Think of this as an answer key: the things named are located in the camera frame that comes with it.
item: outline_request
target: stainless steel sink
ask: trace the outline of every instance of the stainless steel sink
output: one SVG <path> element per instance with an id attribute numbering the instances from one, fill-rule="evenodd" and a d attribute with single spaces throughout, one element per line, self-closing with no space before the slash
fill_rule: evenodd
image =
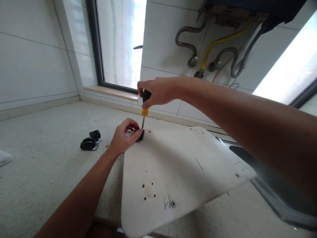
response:
<path id="1" fill-rule="evenodd" d="M 258 174 L 251 183 L 283 221 L 308 230 L 317 230 L 317 206 L 282 176 L 254 158 L 238 143 L 216 137 L 247 162 Z"/>

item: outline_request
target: handwritten mark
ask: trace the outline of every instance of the handwritten mark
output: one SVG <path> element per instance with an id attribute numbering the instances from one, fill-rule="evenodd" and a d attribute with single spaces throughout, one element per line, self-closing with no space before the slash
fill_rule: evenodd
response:
<path id="1" fill-rule="evenodd" d="M 164 210 L 166 210 L 166 205 L 169 204 L 169 208 L 171 208 L 171 200 L 169 198 L 169 195 L 168 195 L 168 202 L 165 203 L 165 196 L 164 196 Z"/>
<path id="2" fill-rule="evenodd" d="M 196 159 L 197 163 L 199 164 L 199 162 L 198 162 L 197 158 L 195 158 L 195 159 Z M 199 166 L 201 167 L 201 165 L 200 165 L 200 164 L 199 164 Z M 202 170 L 204 170 L 202 167 L 201 167 L 201 169 L 202 169 Z"/>

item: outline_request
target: screwdriver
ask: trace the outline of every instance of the screwdriver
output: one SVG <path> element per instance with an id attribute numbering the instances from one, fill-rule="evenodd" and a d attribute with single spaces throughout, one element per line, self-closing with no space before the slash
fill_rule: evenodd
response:
<path id="1" fill-rule="evenodd" d="M 146 100 L 149 100 L 150 97 L 151 97 L 152 93 L 150 93 L 149 91 L 147 91 L 146 89 L 144 90 L 143 92 L 143 103 L 146 101 Z M 143 122 L 142 122 L 142 129 L 143 129 L 143 126 L 144 126 L 144 120 L 145 120 L 145 117 L 149 115 L 149 109 L 146 108 L 146 109 L 143 109 L 142 110 L 142 116 L 143 116 Z"/>

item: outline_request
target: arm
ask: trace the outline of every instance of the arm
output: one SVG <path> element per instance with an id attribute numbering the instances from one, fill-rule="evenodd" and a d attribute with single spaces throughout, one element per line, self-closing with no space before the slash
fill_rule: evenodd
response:
<path id="1" fill-rule="evenodd" d="M 141 135 L 142 129 L 131 137 L 128 130 L 139 129 L 128 118 L 120 124 L 107 151 L 67 196 L 35 237 L 84 237 L 96 212 L 101 192 L 117 157 Z"/>
<path id="2" fill-rule="evenodd" d="M 192 77 L 139 82 L 141 97 L 143 89 L 152 93 L 143 108 L 174 99 L 191 104 L 317 203 L 317 117 Z"/>

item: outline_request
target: speckled countertop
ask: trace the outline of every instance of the speckled countertop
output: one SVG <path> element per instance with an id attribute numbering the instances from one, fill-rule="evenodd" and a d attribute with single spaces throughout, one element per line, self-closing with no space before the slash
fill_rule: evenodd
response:
<path id="1" fill-rule="evenodd" d="M 98 160 L 116 126 L 141 115 L 75 102 L 0 122 L 0 149 L 15 159 L 0 167 L 0 237 L 33 236 Z M 147 118 L 145 128 L 183 125 Z M 98 129 L 97 151 L 81 151 L 80 141 Z M 121 222 L 123 157 L 115 162 L 96 212 Z M 249 182 L 158 229 L 168 237 L 312 237 L 281 221 Z"/>

